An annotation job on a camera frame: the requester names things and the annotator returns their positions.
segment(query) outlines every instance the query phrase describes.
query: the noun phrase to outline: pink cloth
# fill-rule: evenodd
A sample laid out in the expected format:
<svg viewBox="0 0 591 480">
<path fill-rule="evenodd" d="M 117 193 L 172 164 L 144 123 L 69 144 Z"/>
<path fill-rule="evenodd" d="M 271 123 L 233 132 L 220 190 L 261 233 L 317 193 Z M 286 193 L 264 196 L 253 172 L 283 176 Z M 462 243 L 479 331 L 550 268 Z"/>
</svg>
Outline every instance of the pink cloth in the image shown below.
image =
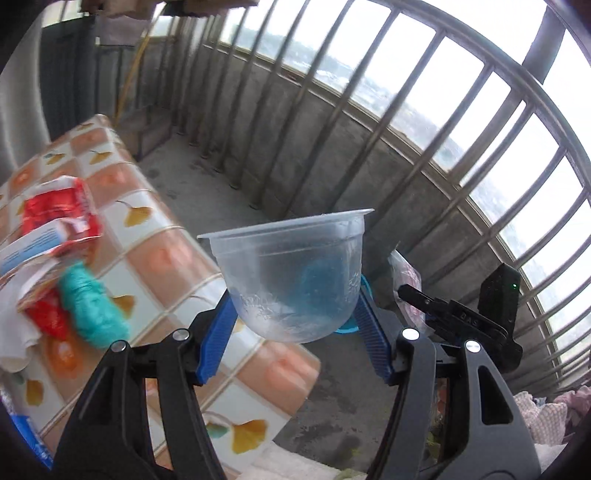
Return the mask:
<svg viewBox="0 0 591 480">
<path fill-rule="evenodd" d="M 534 443 L 559 445 L 564 438 L 568 408 L 562 403 L 547 403 L 538 407 L 527 392 L 513 397 Z"/>
<path fill-rule="evenodd" d="M 554 399 L 554 403 L 564 403 L 584 417 L 591 408 L 591 388 L 581 387 L 578 392 L 563 393 Z"/>
</svg>

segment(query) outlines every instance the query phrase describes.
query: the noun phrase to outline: window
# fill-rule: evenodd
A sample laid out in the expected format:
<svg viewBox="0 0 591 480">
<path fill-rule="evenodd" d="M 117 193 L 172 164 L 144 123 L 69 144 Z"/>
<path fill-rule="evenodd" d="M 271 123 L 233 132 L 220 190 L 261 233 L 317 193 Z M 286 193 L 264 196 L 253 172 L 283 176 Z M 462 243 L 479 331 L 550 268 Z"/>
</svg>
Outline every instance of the window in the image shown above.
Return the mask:
<svg viewBox="0 0 591 480">
<path fill-rule="evenodd" d="M 445 38 L 391 125 L 424 150 L 462 101 L 482 67 L 474 55 Z"/>
<path fill-rule="evenodd" d="M 480 166 L 491 156 L 491 154 L 496 150 L 496 148 L 501 144 L 501 142 L 505 139 L 509 130 L 513 128 L 517 119 L 522 114 L 523 110 L 525 109 L 525 103 L 521 102 L 518 107 L 516 108 L 515 112 L 505 126 L 501 129 L 499 134 L 495 137 L 495 139 L 491 142 L 489 147 L 485 150 L 482 156 L 478 159 L 478 161 L 474 164 L 474 166 L 470 169 L 470 171 L 461 179 L 460 185 L 464 186 L 468 180 L 472 178 L 472 176 L 476 173 L 476 171 L 480 168 Z"/>
<path fill-rule="evenodd" d="M 220 41 L 230 45 L 234 40 L 234 35 L 238 29 L 238 24 L 246 11 L 245 8 L 232 8 L 226 17 L 226 23 L 223 26 Z"/>
<path fill-rule="evenodd" d="M 246 20 L 240 35 L 238 35 L 238 41 L 236 45 L 239 47 L 250 50 L 255 43 L 256 34 L 261 28 L 261 25 L 267 16 L 273 0 L 261 0 L 258 7 L 251 7 L 246 14 Z"/>
<path fill-rule="evenodd" d="M 567 30 L 544 90 L 560 109 L 589 155 L 591 153 L 591 67 Z"/>
<path fill-rule="evenodd" d="M 389 13 L 382 5 L 356 0 L 330 43 L 315 78 L 343 92 Z"/>
<path fill-rule="evenodd" d="M 435 34 L 413 18 L 400 14 L 369 63 L 352 99 L 382 116 Z"/>
<path fill-rule="evenodd" d="M 289 2 L 282 1 L 277 4 L 273 15 L 269 19 L 267 30 L 262 36 L 258 54 L 264 55 L 272 60 L 277 58 L 285 36 L 289 32 L 303 3 L 303 0 L 291 0 Z"/>
<path fill-rule="evenodd" d="M 316 52 L 344 6 L 345 0 L 312 0 L 285 53 L 284 64 L 308 73 Z"/>
<path fill-rule="evenodd" d="M 534 41 L 546 9 L 543 0 L 426 0 L 458 18 L 519 63 Z"/>
<path fill-rule="evenodd" d="M 495 223 L 542 173 L 558 145 L 537 116 L 533 115 L 496 163 L 476 186 L 471 197 Z M 537 215 L 530 217 L 535 222 Z"/>
<path fill-rule="evenodd" d="M 491 121 L 507 95 L 509 86 L 492 73 L 452 134 L 435 153 L 434 159 L 444 170 L 451 170 Z"/>
<path fill-rule="evenodd" d="M 501 231 L 501 237 L 516 257 L 523 255 L 558 223 L 581 189 L 568 160 L 562 159 L 538 193 Z M 591 209 L 585 203 L 562 230 L 524 265 L 532 285 L 537 285 L 561 266 L 584 242 L 587 234 L 582 227 L 586 221 L 591 225 Z"/>
</svg>

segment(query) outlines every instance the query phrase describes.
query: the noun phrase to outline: concrete wall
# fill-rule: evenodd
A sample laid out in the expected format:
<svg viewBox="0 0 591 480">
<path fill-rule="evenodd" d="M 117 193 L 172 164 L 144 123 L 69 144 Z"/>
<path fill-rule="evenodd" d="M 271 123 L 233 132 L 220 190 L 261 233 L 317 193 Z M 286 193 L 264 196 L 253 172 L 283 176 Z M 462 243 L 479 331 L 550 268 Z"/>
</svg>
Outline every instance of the concrete wall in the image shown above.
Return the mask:
<svg viewBox="0 0 591 480">
<path fill-rule="evenodd" d="M 204 75 L 207 59 L 211 49 L 203 50 L 199 58 L 193 85 L 199 85 Z M 222 64 L 227 58 L 225 53 L 216 52 L 209 75 L 211 85 L 220 81 Z M 228 113 L 233 94 L 239 82 L 240 73 L 245 65 L 241 59 L 231 60 L 228 78 L 224 84 L 223 95 L 218 107 L 218 125 L 213 132 L 214 145 L 222 145 L 228 133 Z M 267 76 L 268 70 L 256 66 L 248 80 L 242 99 L 241 108 L 236 119 L 236 128 L 231 138 L 230 158 L 226 161 L 226 172 L 233 176 L 237 168 L 237 158 L 241 158 L 245 148 L 248 126 L 252 120 L 256 102 Z M 213 97 L 210 87 L 208 98 L 201 98 L 199 92 L 190 92 L 187 101 L 190 105 L 189 132 L 195 127 L 199 112 L 209 112 Z M 279 126 L 285 119 L 292 99 L 299 90 L 299 85 L 291 80 L 280 77 L 277 79 L 270 99 L 264 108 L 262 120 L 254 135 L 251 154 L 246 164 L 242 187 L 250 196 L 259 185 L 264 167 L 271 161 L 274 144 Z M 262 208 L 271 218 L 275 219 L 281 212 L 285 202 L 291 197 L 295 182 L 303 175 L 302 163 L 308 156 L 314 140 L 322 125 L 330 115 L 333 106 L 328 101 L 312 94 L 306 94 L 304 106 L 288 135 L 279 161 L 273 169 L 270 181 L 265 189 Z M 319 161 L 314 166 L 303 190 L 298 195 L 292 208 L 296 216 L 323 213 L 329 193 L 340 179 L 342 172 L 353 160 L 369 135 L 366 127 L 351 117 L 342 114 L 337 126 L 325 144 Z M 411 168 L 407 160 L 402 158 L 385 142 L 380 141 L 371 152 L 359 174 L 349 185 L 337 204 L 338 210 L 375 207 L 391 191 L 393 185 Z M 419 227 L 442 210 L 448 203 L 447 197 L 426 176 L 419 175 L 412 182 L 405 195 L 390 208 L 388 214 L 364 239 L 363 271 L 368 273 L 383 265 L 389 252 L 399 241 L 409 238 Z M 408 260 L 423 276 L 435 272 L 467 246 L 479 238 L 473 225 L 457 211 L 448 220 L 429 235 L 409 256 Z M 487 245 L 481 248 L 459 268 L 446 278 L 427 289 L 426 293 L 448 299 L 459 299 L 473 291 L 484 278 L 497 266 L 499 260 Z M 372 284 L 376 290 L 378 303 L 388 304 L 392 300 L 392 281 L 389 274 Z M 517 328 L 533 321 L 527 306 L 521 307 L 518 313 Z M 536 329 L 519 339 L 524 348 L 538 344 L 543 337 Z M 525 359 L 521 368 L 527 368 L 533 362 L 540 362 L 547 355 L 541 349 L 537 355 Z M 514 387 L 527 382 L 527 378 L 519 379 Z"/>
<path fill-rule="evenodd" d="M 170 55 L 172 49 L 171 44 L 168 48 L 168 55 Z M 157 103 L 156 87 L 163 53 L 164 38 L 157 37 L 150 40 L 144 53 L 139 81 L 137 75 L 135 75 L 129 88 L 122 118 L 133 113 L 138 108 Z M 118 92 L 121 91 L 125 84 L 125 78 L 134 61 L 135 48 L 97 46 L 96 55 L 98 67 L 97 112 L 113 118 L 116 111 Z M 162 75 L 161 81 L 163 83 L 166 81 L 164 75 Z"/>
</svg>

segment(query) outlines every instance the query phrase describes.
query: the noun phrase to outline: metal railing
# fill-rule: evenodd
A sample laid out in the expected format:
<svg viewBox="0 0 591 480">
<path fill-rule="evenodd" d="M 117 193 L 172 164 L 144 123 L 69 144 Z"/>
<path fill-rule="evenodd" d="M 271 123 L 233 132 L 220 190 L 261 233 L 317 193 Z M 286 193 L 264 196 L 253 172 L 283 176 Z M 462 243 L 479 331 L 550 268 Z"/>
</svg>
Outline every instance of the metal railing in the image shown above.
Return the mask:
<svg viewBox="0 0 591 480">
<path fill-rule="evenodd" d="M 480 249 L 486 248 L 486 246 L 488 246 L 488 248 L 493 250 L 500 261 L 509 263 L 515 268 L 519 268 L 523 278 L 525 279 L 524 285 L 522 285 L 521 304 L 527 305 L 527 308 L 531 310 L 535 319 L 529 325 L 518 328 L 515 332 L 515 336 L 517 339 L 519 339 L 526 333 L 539 327 L 542 328 L 542 333 L 545 336 L 543 343 L 536 345 L 533 348 L 526 349 L 524 352 L 524 358 L 527 359 L 530 355 L 538 352 L 541 348 L 548 348 L 550 352 L 545 363 L 535 364 L 523 368 L 522 370 L 518 371 L 518 375 L 516 377 L 512 377 L 513 380 L 516 380 L 517 384 L 519 384 L 519 379 L 523 381 L 525 376 L 538 371 L 540 374 L 537 375 L 533 381 L 527 381 L 524 387 L 531 386 L 541 393 L 547 393 L 555 390 L 560 385 L 563 386 L 564 382 L 567 381 L 574 384 L 572 380 L 586 380 L 589 377 L 589 369 L 588 365 L 585 366 L 586 364 L 581 360 L 583 357 L 582 354 L 580 354 L 580 356 L 575 356 L 574 359 L 570 359 L 563 364 L 560 361 L 561 357 L 565 353 L 568 353 L 568 351 L 571 350 L 571 348 L 573 348 L 576 343 L 571 342 L 569 345 L 558 349 L 556 347 L 556 339 L 559 336 L 567 333 L 570 329 L 579 325 L 580 322 L 585 319 L 586 315 L 589 314 L 591 307 L 583 312 L 583 314 L 577 316 L 577 318 L 569 322 L 565 327 L 560 328 L 560 330 L 556 332 L 552 331 L 548 321 L 553 315 L 561 311 L 576 296 L 578 296 L 586 286 L 591 284 L 591 278 L 585 281 L 582 285 L 578 286 L 578 288 L 575 288 L 571 295 L 567 296 L 557 305 L 548 310 L 544 310 L 541 302 L 538 299 L 538 295 L 554 280 L 561 276 L 582 255 L 589 245 L 591 245 L 591 236 L 589 236 L 584 244 L 581 245 L 580 248 L 577 249 L 577 251 L 572 254 L 561 266 L 556 268 L 556 270 L 554 270 L 550 275 L 547 276 L 547 278 L 538 283 L 535 287 L 531 285 L 531 282 L 527 278 L 527 275 L 523 269 L 524 264 L 526 264 L 537 253 L 539 253 L 540 250 L 546 246 L 557 235 L 558 232 L 560 232 L 560 230 L 572 218 L 579 207 L 581 207 L 584 202 L 589 202 L 589 193 L 591 192 L 591 163 L 589 162 L 589 158 L 573 129 L 564 118 L 563 114 L 540 85 L 540 82 L 543 82 L 548 69 L 556 57 L 557 46 L 555 46 L 556 48 L 548 49 L 547 55 L 544 55 L 543 51 L 540 53 L 541 50 L 539 46 L 542 41 L 548 41 L 548 35 L 555 35 L 556 32 L 546 28 L 544 30 L 544 35 L 546 35 L 546 38 L 541 38 L 539 42 L 538 38 L 536 38 L 530 50 L 535 54 L 528 55 L 526 58 L 527 61 L 524 62 L 524 65 L 521 65 L 510 58 L 509 55 L 504 53 L 499 47 L 494 45 L 487 38 L 480 35 L 478 32 L 471 29 L 457 18 L 452 17 L 451 15 L 448 15 L 429 4 L 419 0 L 373 0 L 376 3 L 388 7 L 390 9 L 390 14 L 381 27 L 379 33 L 376 35 L 365 56 L 352 73 L 346 88 L 342 93 L 338 93 L 328 86 L 321 85 L 319 81 L 315 79 L 315 75 L 320 63 L 328 51 L 330 43 L 335 38 L 335 35 L 338 32 L 343 19 L 351 8 L 354 0 L 348 0 L 345 2 L 342 11 L 327 33 L 323 44 L 318 49 L 314 60 L 311 62 L 310 69 L 306 74 L 297 73 L 290 67 L 287 67 L 284 64 L 284 56 L 287 47 L 290 41 L 293 39 L 295 31 L 301 22 L 302 16 L 304 15 L 306 8 L 310 3 L 310 0 L 303 2 L 300 12 L 296 16 L 291 28 L 288 30 L 288 33 L 285 36 L 285 40 L 280 48 L 276 60 L 273 61 L 257 55 L 257 47 L 265 33 L 269 19 L 273 15 L 273 10 L 278 1 L 287 0 L 275 0 L 272 3 L 270 10 L 268 11 L 265 19 L 262 22 L 261 28 L 258 31 L 258 35 L 252 49 L 244 50 L 236 44 L 238 35 L 244 24 L 244 19 L 246 18 L 246 15 L 248 15 L 248 9 L 245 10 L 242 21 L 234 33 L 231 45 L 220 42 L 220 19 L 216 20 L 218 24 L 218 28 L 214 29 L 216 34 L 209 35 L 204 42 L 204 45 L 207 48 L 211 48 L 212 51 L 223 50 L 225 53 L 228 53 L 228 55 L 224 59 L 224 55 L 214 56 L 211 54 L 206 66 L 205 82 L 208 81 L 207 76 L 212 70 L 211 62 L 225 62 L 222 68 L 222 78 L 219 80 L 216 93 L 213 96 L 213 103 L 210 107 L 209 113 L 203 113 L 205 117 L 214 119 L 213 125 L 210 126 L 209 132 L 205 135 L 206 141 L 204 147 L 202 148 L 203 156 L 207 157 L 212 149 L 212 132 L 216 129 L 218 123 L 218 118 L 215 112 L 217 111 L 220 102 L 220 92 L 222 88 L 220 84 L 223 84 L 226 80 L 226 76 L 228 75 L 228 65 L 232 58 L 239 57 L 242 60 L 245 60 L 246 63 L 242 68 L 238 88 L 233 94 L 233 99 L 231 101 L 228 125 L 224 130 L 222 152 L 216 160 L 216 168 L 219 171 L 223 170 L 224 162 L 229 154 L 233 136 L 233 122 L 240 108 L 242 95 L 246 83 L 248 82 L 251 75 L 253 65 L 260 65 L 270 70 L 266 83 L 262 88 L 262 93 L 260 94 L 256 103 L 255 113 L 251 119 L 251 123 L 247 128 L 249 133 L 247 135 L 246 147 L 243 149 L 241 154 L 238 155 L 238 173 L 235 174 L 230 180 L 231 185 L 235 188 L 239 188 L 241 186 L 242 173 L 248 162 L 249 153 L 251 152 L 252 138 L 254 137 L 254 133 L 257 131 L 257 128 L 261 123 L 262 110 L 269 100 L 271 87 L 280 76 L 290 78 L 291 80 L 293 80 L 295 77 L 299 82 L 300 89 L 291 102 L 285 120 L 281 125 L 277 126 L 277 129 L 280 132 L 278 140 L 273 146 L 271 161 L 264 167 L 264 170 L 260 175 L 259 186 L 252 195 L 251 205 L 255 207 L 260 205 L 262 194 L 268 187 L 269 178 L 271 177 L 273 168 L 275 167 L 281 151 L 284 148 L 285 139 L 290 133 L 296 117 L 303 108 L 303 100 L 306 93 L 309 91 L 319 93 L 321 97 L 327 99 L 327 101 L 329 101 L 334 107 L 328 119 L 324 122 L 319 133 L 317 134 L 310 154 L 303 161 L 303 165 L 305 166 L 304 173 L 296 180 L 295 190 L 288 193 L 288 200 L 282 210 L 283 215 L 287 216 L 292 213 L 290 212 L 290 209 L 292 208 L 296 198 L 306 183 L 311 169 L 317 163 L 322 148 L 330 137 L 330 134 L 332 133 L 340 116 L 345 113 L 357 119 L 358 122 L 361 125 L 366 126 L 371 131 L 371 133 L 364 140 L 359 151 L 353 153 L 352 161 L 348 161 L 346 163 L 348 167 L 343 172 L 341 172 L 342 176 L 338 181 L 336 188 L 331 193 L 329 201 L 325 205 L 325 211 L 333 211 L 335 209 L 339 199 L 344 194 L 348 185 L 351 184 L 359 170 L 365 164 L 368 156 L 374 150 L 380 140 L 392 145 L 399 154 L 408 160 L 408 162 L 412 165 L 412 168 L 391 189 L 386 198 L 376 207 L 376 213 L 370 218 L 367 230 L 371 231 L 372 228 L 387 214 L 387 212 L 397 204 L 413 180 L 417 178 L 419 174 L 425 174 L 429 176 L 431 181 L 433 181 L 433 183 L 448 197 L 449 202 L 442 207 L 439 213 L 434 215 L 432 218 L 427 219 L 422 227 L 411 234 L 410 239 L 406 240 L 405 244 L 401 247 L 402 252 L 407 254 L 415 249 L 439 225 L 445 222 L 453 212 L 458 210 L 460 210 L 461 213 L 465 215 L 475 226 L 477 231 L 480 233 L 480 237 L 471 245 L 468 245 L 461 253 L 449 260 L 445 265 L 441 266 L 434 273 L 428 275 L 424 279 L 424 286 L 433 285 L 446 278 L 451 272 L 466 262 L 466 260 L 468 260 L 472 255 L 480 251 Z M 407 15 L 419 22 L 422 22 L 425 25 L 428 25 L 434 29 L 435 35 L 401 89 L 394 96 L 389 106 L 386 108 L 385 113 L 378 118 L 364 109 L 362 105 L 358 105 L 352 101 L 351 95 L 355 91 L 355 88 L 358 86 L 359 82 L 362 80 L 369 62 L 372 60 L 374 53 L 383 40 L 383 37 L 398 15 Z M 558 42 L 561 40 L 563 31 L 557 35 Z M 433 138 L 431 143 L 429 143 L 429 145 L 424 150 L 420 151 L 418 148 L 410 145 L 405 139 L 403 139 L 402 136 L 398 135 L 391 128 L 390 124 L 396 113 L 401 109 L 402 104 L 404 103 L 413 86 L 416 84 L 418 78 L 421 76 L 426 65 L 431 60 L 433 54 L 445 38 L 453 40 L 458 45 L 471 52 L 483 63 L 483 68 L 474 81 L 472 87 L 465 94 L 463 100 L 459 103 L 447 122 L 445 122 L 444 125 L 439 129 L 437 135 Z M 472 146 L 466 150 L 457 164 L 449 172 L 446 172 L 433 161 L 433 156 L 443 145 L 445 140 L 448 139 L 454 128 L 458 125 L 459 121 L 466 113 L 469 106 L 472 104 L 475 97 L 483 88 L 484 84 L 492 73 L 498 75 L 502 80 L 504 80 L 504 82 L 507 83 L 507 85 L 509 85 L 511 89 L 510 93 L 498 109 L 497 113 L 482 131 L 480 136 L 478 136 L 473 142 Z M 200 91 L 203 91 L 204 89 L 205 87 L 203 85 L 199 86 Z M 507 125 L 509 119 L 516 113 L 516 111 L 518 111 L 518 108 L 522 103 L 525 104 L 525 108 L 519 115 L 517 121 L 510 128 L 506 136 L 502 139 L 490 156 L 486 158 L 481 165 L 479 165 L 469 180 L 463 185 L 460 184 L 462 178 L 464 178 L 465 175 L 475 167 L 478 160 L 491 146 L 494 139 Z M 511 146 L 525 124 L 533 115 L 536 115 L 543 125 L 548 129 L 556 141 L 558 149 L 552 159 L 549 161 L 546 168 L 525 191 L 525 193 L 523 193 L 521 197 L 496 222 L 493 223 L 483 215 L 482 211 L 480 211 L 480 209 L 470 199 L 470 194 L 473 192 L 473 189 L 488 175 L 492 168 L 497 164 L 499 159 L 501 159 L 501 157 L 505 154 L 507 149 Z M 199 130 L 202 129 L 203 125 L 199 123 Z M 197 138 L 197 133 L 198 132 L 194 132 L 194 139 Z M 522 255 L 517 257 L 511 252 L 511 249 L 500 237 L 501 230 L 509 225 L 509 223 L 515 219 L 516 215 L 522 211 L 523 208 L 532 200 L 535 194 L 540 191 L 542 186 L 545 185 L 548 178 L 555 171 L 556 167 L 563 158 L 567 159 L 567 161 L 572 166 L 573 171 L 576 173 L 576 176 L 582 185 L 582 192 L 573 203 L 572 207 L 563 215 L 563 217 L 534 245 L 530 246 Z M 379 276 L 381 272 L 383 272 L 383 270 L 374 272 L 374 277 L 376 275 Z M 462 301 L 470 303 L 477 297 L 478 291 L 475 290 L 473 292 L 467 293 Z M 577 374 L 576 378 L 573 377 L 573 372 Z"/>
</svg>

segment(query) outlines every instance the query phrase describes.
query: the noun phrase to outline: white cloth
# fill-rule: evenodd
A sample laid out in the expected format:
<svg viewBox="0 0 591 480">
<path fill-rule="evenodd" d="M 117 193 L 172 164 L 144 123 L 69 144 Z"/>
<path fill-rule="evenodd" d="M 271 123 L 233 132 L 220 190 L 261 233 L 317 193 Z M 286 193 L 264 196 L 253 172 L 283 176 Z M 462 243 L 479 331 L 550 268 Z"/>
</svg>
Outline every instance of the white cloth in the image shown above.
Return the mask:
<svg viewBox="0 0 591 480">
<path fill-rule="evenodd" d="M 566 429 L 568 407 L 563 403 L 547 403 L 538 407 L 527 392 L 513 397 L 534 443 L 560 445 Z"/>
<path fill-rule="evenodd" d="M 334 480 L 336 468 L 307 459 L 271 444 L 239 480 Z"/>
<path fill-rule="evenodd" d="M 554 462 L 566 445 L 534 445 L 542 471 Z M 341 479 L 342 472 L 291 453 L 271 444 L 238 480 L 335 480 Z M 353 478 L 346 475 L 346 480 L 364 480 L 366 475 Z"/>
<path fill-rule="evenodd" d="M 41 337 L 37 325 L 17 311 L 22 286 L 38 265 L 33 267 L 20 269 L 0 290 L 0 368 L 10 373 L 19 372 L 29 364 L 31 347 Z"/>
<path fill-rule="evenodd" d="M 542 471 L 546 470 L 552 462 L 556 460 L 556 457 L 561 454 L 564 445 L 534 445 L 535 452 L 538 454 L 538 460 L 540 461 L 540 466 L 542 467 Z"/>
</svg>

